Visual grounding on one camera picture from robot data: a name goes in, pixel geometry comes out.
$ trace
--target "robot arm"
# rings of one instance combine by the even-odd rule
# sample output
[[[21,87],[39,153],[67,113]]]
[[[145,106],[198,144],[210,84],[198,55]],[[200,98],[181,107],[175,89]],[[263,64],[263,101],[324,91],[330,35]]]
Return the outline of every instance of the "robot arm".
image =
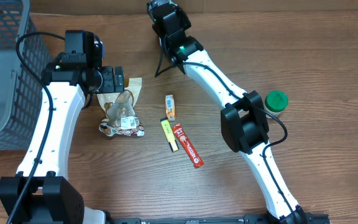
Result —
[[[104,47],[97,36],[83,30],[68,30],[65,52],[42,72],[42,82],[53,100],[52,122],[34,176],[29,177],[38,154],[49,114],[49,102],[42,90],[42,106],[30,147],[15,177],[2,177],[0,199],[8,215],[21,192],[13,223],[105,224],[107,213],[84,206],[79,192],[68,183],[67,164],[77,117],[86,95],[124,91],[121,67],[102,67]],[[42,194],[34,194],[42,189]]]
[[[191,23],[178,5],[168,0],[151,1],[148,13],[154,22],[154,31],[162,40],[165,54],[184,74],[203,87],[222,109],[223,138],[234,152],[241,153],[250,166],[265,197],[270,222],[306,223],[306,214],[285,185],[271,148],[266,148],[263,154],[269,144],[269,126],[265,114],[260,111],[264,108],[260,95],[255,91],[248,94],[235,85],[215,66],[203,46],[193,37],[186,36],[185,30],[191,27]],[[216,74],[189,62],[206,65]],[[240,117],[241,111],[249,114]]]
[[[230,81],[227,76],[225,76],[222,71],[220,71],[220,69],[215,66],[213,61],[208,56],[206,50],[198,50],[194,52],[193,54],[188,56],[188,60],[186,60],[185,62],[196,62],[207,65],[221,77],[223,82],[226,83],[226,85],[229,86],[230,89],[237,96],[242,96],[244,93],[247,93],[242,88],[239,88],[232,81]],[[206,70],[203,67],[198,67],[196,65],[184,64],[183,67],[186,75],[194,79],[194,81],[196,81],[201,87],[203,87],[207,94],[221,109],[224,109],[228,103],[232,105],[238,101],[238,99],[230,95],[230,93],[226,90],[222,83],[209,70]],[[288,208],[287,204],[284,202],[282,195],[279,194],[278,189],[268,172],[263,157],[260,156],[262,155],[264,147],[268,143],[269,142],[260,142],[259,144],[255,145],[252,148],[251,154],[247,154],[244,152],[240,153],[250,166],[252,173],[255,176],[259,187],[262,190],[262,193],[265,197],[267,210],[275,218],[280,219],[280,217],[289,216],[291,214],[291,211]],[[274,177],[276,178],[276,181],[280,186],[280,189],[285,194],[285,197],[289,201],[292,210],[295,211],[299,204],[285,185],[281,173],[278,170],[277,165],[274,161],[271,148],[269,147],[265,153],[267,156],[269,167],[271,168]]]

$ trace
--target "wire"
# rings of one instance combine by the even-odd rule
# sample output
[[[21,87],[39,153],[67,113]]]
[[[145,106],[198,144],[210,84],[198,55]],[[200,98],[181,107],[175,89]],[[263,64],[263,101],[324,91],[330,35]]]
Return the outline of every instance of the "wire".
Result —
[[[83,110],[83,109],[87,109],[88,107],[90,107],[91,106],[91,104],[92,104],[92,101],[93,101],[93,93],[90,93],[89,94],[89,100],[88,100],[88,103],[86,104],[86,106],[84,106],[81,110]]]
[[[171,54],[169,53],[168,49],[167,49],[167,39],[168,39],[168,35],[165,34],[165,37],[163,39],[163,45],[161,46],[164,49],[164,52],[166,53],[166,55],[168,56],[168,58],[171,57]]]
[[[100,42],[99,37],[96,34],[93,34],[93,37],[96,39],[96,41],[98,41],[98,44],[100,45],[100,47],[102,47],[102,43]]]
[[[45,146],[45,142],[46,142],[47,137],[48,137],[48,132],[49,132],[49,129],[50,129],[50,125],[51,125],[51,122],[52,122],[52,113],[53,113],[52,96],[51,96],[47,86],[42,82],[42,80],[37,76],[37,74],[35,74],[35,72],[32,71],[31,68],[26,64],[25,60],[23,59],[23,56],[20,53],[20,43],[25,38],[30,37],[32,35],[49,35],[49,36],[52,36],[52,37],[56,37],[56,38],[65,40],[64,37],[56,35],[56,34],[51,34],[49,32],[31,32],[31,33],[28,33],[28,34],[25,34],[25,35],[21,36],[16,42],[16,54],[17,54],[17,57],[19,58],[20,62],[22,63],[22,66],[25,69],[27,69],[27,71],[33,76],[33,78],[42,86],[42,88],[45,90],[45,93],[48,96],[49,114],[48,114],[48,121],[47,121],[47,126],[45,128],[44,136],[42,137],[42,141],[41,141],[38,153],[37,153],[37,157],[35,157],[35,159],[34,159],[34,165],[31,168],[31,171],[30,171],[30,174],[29,174],[29,176],[27,178],[27,181],[25,182],[25,184],[23,186],[23,190],[21,191],[21,193],[19,195],[19,198],[17,198],[16,203],[13,206],[12,212],[9,215],[9,218],[7,219],[6,224],[12,223],[13,218],[14,218],[15,214],[17,213],[17,209],[19,208],[20,203],[22,202],[24,196],[27,194],[27,191],[28,191],[28,189],[30,187],[30,181],[31,181],[31,179],[33,178],[33,176],[35,174],[35,170],[37,169],[38,163],[42,162],[40,159],[41,159],[42,151],[43,151],[44,146]]]
[[[155,71],[155,75],[154,77],[157,77],[159,74],[159,71],[160,71],[160,68],[161,68],[161,64],[162,64],[162,59],[163,59],[163,56],[164,56],[164,49],[167,47],[165,44],[166,44],[166,41],[167,41],[167,35],[164,36],[164,38],[161,40],[161,54],[160,54],[160,61],[158,62],[158,67],[157,67],[157,70]]]
[[[56,57],[55,59],[53,60],[53,62],[55,63],[59,63],[62,59],[62,56],[63,56],[63,52],[60,52]]]
[[[157,76],[158,75],[161,75],[162,73],[168,71],[169,69],[171,68],[176,68],[176,67],[179,67],[179,66],[182,66],[182,65],[196,65],[196,66],[200,66],[200,67],[203,67],[204,69],[207,69],[209,70],[212,74],[215,75],[215,77],[222,83],[223,87],[229,92],[230,95],[233,95],[236,99],[240,100],[241,98],[236,96],[236,94],[234,94],[234,92],[225,84],[225,82],[222,80],[222,78],[212,69],[210,68],[209,66],[207,65],[203,65],[201,63],[196,63],[196,62],[182,62],[182,63],[179,63],[179,64],[175,64],[175,65],[171,65],[167,68],[164,68],[163,70],[161,70],[161,72],[158,72]]]
[[[167,68],[161,70],[161,72],[157,72],[157,73],[156,73],[156,77],[159,76],[159,75],[161,75],[162,73],[164,73],[164,72],[170,70],[171,68],[176,68],[176,67],[179,67],[179,66],[182,66],[182,65],[195,65],[195,66],[200,66],[200,67],[203,67],[204,69],[209,70],[209,71],[210,71],[212,74],[214,74],[215,77],[221,82],[221,84],[223,85],[223,87],[229,92],[229,95],[232,95],[233,97],[235,97],[235,98],[238,99],[238,100],[242,99],[241,97],[237,96],[237,95],[225,84],[225,82],[222,80],[222,78],[221,78],[212,68],[210,68],[210,67],[207,66],[207,65],[203,65],[203,64],[201,64],[201,63],[196,63],[196,62],[182,62],[182,63],[174,64],[174,65],[171,65],[171,66],[169,66],[169,67],[167,67]],[[256,106],[254,106],[254,105],[250,105],[250,106],[253,107],[253,109],[257,109],[257,110],[263,112],[264,114],[266,114],[267,116],[271,117],[272,119],[274,119],[274,120],[283,128],[283,130],[284,130],[284,137],[282,137],[282,138],[281,138],[280,140],[278,140],[278,141],[275,141],[275,142],[273,142],[273,143],[267,144],[267,145],[264,147],[264,150],[262,151],[262,155],[260,155],[260,156],[264,158],[264,162],[265,162],[265,165],[266,165],[266,167],[267,167],[267,170],[268,170],[268,172],[269,172],[269,174],[270,174],[270,176],[271,176],[271,178],[272,178],[274,184],[276,185],[279,194],[283,197],[284,202],[286,203],[286,205],[287,205],[288,208],[290,209],[291,214],[292,214],[292,216],[293,216],[293,218],[294,218],[295,224],[298,224],[298,220],[296,219],[296,215],[295,215],[293,209],[291,208],[291,205],[290,205],[290,203],[288,202],[287,198],[285,197],[284,193],[282,192],[280,186],[278,185],[278,182],[277,182],[276,178],[274,177],[273,172],[272,172],[272,170],[271,170],[271,168],[270,168],[270,166],[269,166],[269,164],[268,164],[268,162],[267,162],[267,156],[266,156],[266,150],[267,150],[269,147],[274,146],[274,145],[277,145],[277,144],[280,144],[280,143],[284,142],[284,141],[287,139],[287,137],[288,137],[288,130],[287,130],[287,128],[285,127],[285,125],[284,125],[276,116],[272,115],[271,113],[269,113],[268,111],[266,111],[266,110],[264,110],[264,109],[262,109],[262,108],[256,107]]]

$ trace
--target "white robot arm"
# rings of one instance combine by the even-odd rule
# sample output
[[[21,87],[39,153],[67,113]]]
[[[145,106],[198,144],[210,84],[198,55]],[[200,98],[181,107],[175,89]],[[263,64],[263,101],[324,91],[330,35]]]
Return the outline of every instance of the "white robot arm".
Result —
[[[237,95],[242,96],[246,91],[242,88],[239,88],[232,81],[230,81],[227,76],[223,74],[220,69],[215,66],[213,61],[210,59],[206,50],[198,50],[195,53],[188,56],[188,60],[185,62],[195,62],[201,63],[212,68],[226,83],[227,86]],[[203,67],[198,67],[197,65],[187,65],[184,64],[184,70],[186,75],[190,78],[194,79],[203,89],[207,92],[207,94],[214,100],[214,102],[221,108],[224,109],[226,105],[234,104],[238,101],[233,95],[231,95],[226,88],[222,85],[222,83],[207,69]],[[252,150],[252,154],[247,154],[244,152],[240,152],[243,158],[247,161],[250,166],[252,173],[254,174],[260,189],[265,197],[267,210],[270,214],[272,214],[275,218],[280,219],[280,217],[287,217],[291,214],[290,209],[285,203],[282,195],[278,192],[278,189],[273,182],[272,177],[265,165],[263,160],[262,151],[264,147],[268,144],[261,142],[257,146],[255,146]],[[274,161],[271,148],[267,148],[266,156],[268,164],[273,172],[275,179],[277,180],[281,190],[285,194],[285,197],[289,201],[292,210],[295,211],[296,207],[299,206],[296,199],[288,190],[287,186],[284,183],[284,180],[281,176],[280,171],[277,168],[277,165]]]
[[[44,32],[26,35],[39,34],[49,35]],[[108,212],[84,206],[81,194],[68,183],[67,165],[75,123],[86,95],[123,92],[123,71],[116,67],[114,76],[112,67],[101,66],[103,45],[94,34],[68,30],[65,40],[65,52],[46,66],[42,79],[38,80],[45,85],[43,102],[27,154],[16,176],[2,177],[0,181],[0,199],[9,215],[8,223],[105,224],[109,219]],[[46,128],[51,105],[48,93],[53,101],[49,129]],[[45,144],[40,148],[46,131]],[[39,150],[42,154],[38,161]],[[35,162],[38,166],[32,174]],[[37,189],[42,189],[41,195],[34,194]]]

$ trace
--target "label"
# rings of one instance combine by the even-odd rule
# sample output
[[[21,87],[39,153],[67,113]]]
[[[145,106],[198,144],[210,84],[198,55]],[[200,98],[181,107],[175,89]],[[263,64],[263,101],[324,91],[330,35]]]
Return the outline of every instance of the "label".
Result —
[[[178,143],[175,140],[175,136],[172,133],[171,125],[169,124],[169,121],[167,119],[161,120],[161,126],[164,130],[165,137],[167,137],[169,146],[171,147],[172,152],[179,151]]]
[[[196,149],[194,148],[194,146],[190,142],[189,138],[187,137],[187,135],[184,132],[184,130],[181,127],[181,125],[180,124],[175,125],[172,128],[172,131],[175,134],[175,136],[178,138],[178,140],[180,141],[180,144],[185,149],[185,151],[186,151],[187,155],[189,156],[190,160],[193,162],[194,167],[195,168],[200,168],[201,166],[203,166],[204,165],[203,160],[198,155]]]
[[[121,130],[136,128],[136,120],[134,116],[121,118]]]
[[[173,106],[172,106],[172,96],[167,96],[167,109],[168,110],[172,110]]]
[[[282,112],[273,112],[273,111],[270,111],[267,107],[266,107],[266,105],[264,105],[265,106],[265,111],[267,111],[267,112],[269,112],[269,113],[271,113],[272,115],[274,115],[275,117],[277,117],[277,116],[279,116],[280,115],[280,113]],[[267,115],[266,114],[266,118],[270,118],[270,119],[272,119],[272,117],[271,116],[269,116],[269,115]]]

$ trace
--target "green bottle cap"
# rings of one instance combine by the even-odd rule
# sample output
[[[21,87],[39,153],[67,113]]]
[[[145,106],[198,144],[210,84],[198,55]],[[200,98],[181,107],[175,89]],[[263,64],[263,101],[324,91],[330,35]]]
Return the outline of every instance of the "green bottle cap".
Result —
[[[288,106],[288,97],[284,92],[275,90],[266,96],[265,106],[270,111],[279,113]]]

